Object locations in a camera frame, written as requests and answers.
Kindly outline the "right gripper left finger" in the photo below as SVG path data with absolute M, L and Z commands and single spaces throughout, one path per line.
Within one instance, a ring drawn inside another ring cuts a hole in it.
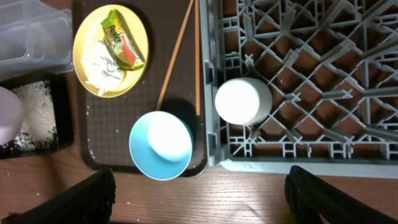
M 1 223 L 109 223 L 116 198 L 111 169 L 103 169 L 59 196 Z

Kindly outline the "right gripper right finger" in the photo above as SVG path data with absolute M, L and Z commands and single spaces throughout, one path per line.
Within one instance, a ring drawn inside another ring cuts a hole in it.
M 290 168 L 284 187 L 297 223 L 397 223 L 299 166 Z

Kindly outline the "blue bowl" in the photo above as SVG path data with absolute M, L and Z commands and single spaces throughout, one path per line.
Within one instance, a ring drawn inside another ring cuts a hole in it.
M 193 145 L 187 124 L 164 111 L 141 116 L 129 136 L 129 151 L 136 167 L 155 180 L 180 176 L 190 163 Z

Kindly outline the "white bowl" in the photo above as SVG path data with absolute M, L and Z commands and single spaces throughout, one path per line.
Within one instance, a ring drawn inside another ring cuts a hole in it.
M 21 100 L 8 89 L 1 87 L 1 144 L 13 140 L 21 131 L 24 107 Z

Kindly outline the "white cup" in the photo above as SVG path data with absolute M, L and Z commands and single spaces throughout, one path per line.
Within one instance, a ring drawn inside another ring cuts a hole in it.
M 230 124 L 253 125 L 270 114 L 272 94 L 269 87 L 257 78 L 234 78 L 219 87 L 215 108 L 219 116 Z

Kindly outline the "white tissue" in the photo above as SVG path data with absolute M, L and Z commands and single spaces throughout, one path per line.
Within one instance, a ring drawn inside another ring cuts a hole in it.
M 106 44 L 97 40 L 81 61 L 87 73 L 87 84 L 98 89 L 98 95 L 115 90 L 124 79 L 121 70 Z

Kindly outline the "green snack wrapper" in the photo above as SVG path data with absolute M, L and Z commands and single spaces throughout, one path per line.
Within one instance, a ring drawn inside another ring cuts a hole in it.
M 121 70 L 135 71 L 144 67 L 144 60 L 125 31 L 119 11 L 110 10 L 101 26 L 104 41 Z

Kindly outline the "yellow plate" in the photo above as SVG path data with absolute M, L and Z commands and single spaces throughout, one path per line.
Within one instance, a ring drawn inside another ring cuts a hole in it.
M 121 14 L 124 30 L 138 47 L 138 54 L 144 60 L 142 68 L 134 71 L 125 71 L 121 83 L 107 92 L 102 98 L 114 98 L 130 90 L 143 76 L 149 59 L 149 39 L 146 28 L 141 18 L 132 10 L 117 4 L 101 6 L 91 12 L 81 23 L 73 43 L 73 64 L 76 76 L 84 88 L 91 94 L 98 96 L 100 89 L 89 82 L 89 77 L 93 71 L 89 65 L 85 65 L 83 60 L 94 52 L 95 44 L 103 40 L 104 32 L 101 22 L 106 18 L 110 11 L 116 10 Z

